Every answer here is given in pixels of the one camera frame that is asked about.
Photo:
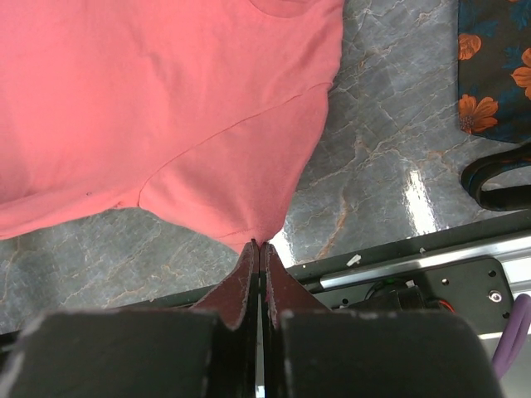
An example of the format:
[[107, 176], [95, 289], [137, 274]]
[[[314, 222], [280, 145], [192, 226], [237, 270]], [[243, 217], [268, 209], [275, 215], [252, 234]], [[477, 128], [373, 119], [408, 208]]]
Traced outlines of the salmon pink t shirt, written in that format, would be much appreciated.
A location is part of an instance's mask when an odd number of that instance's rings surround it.
[[139, 207], [235, 251], [285, 223], [340, 1], [4, 1], [1, 237]]

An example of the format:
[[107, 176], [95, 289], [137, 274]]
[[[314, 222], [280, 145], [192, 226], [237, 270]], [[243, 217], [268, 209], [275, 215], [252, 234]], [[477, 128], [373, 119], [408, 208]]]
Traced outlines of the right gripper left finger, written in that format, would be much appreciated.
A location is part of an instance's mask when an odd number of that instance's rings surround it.
[[64, 311], [18, 336], [4, 397], [252, 397], [259, 249], [190, 308]]

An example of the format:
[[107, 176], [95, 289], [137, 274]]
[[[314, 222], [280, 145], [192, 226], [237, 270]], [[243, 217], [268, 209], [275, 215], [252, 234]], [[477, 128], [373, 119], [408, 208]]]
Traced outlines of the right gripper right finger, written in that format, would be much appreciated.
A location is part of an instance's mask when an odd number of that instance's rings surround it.
[[331, 311], [260, 250], [268, 397], [500, 397], [479, 338], [442, 311]]

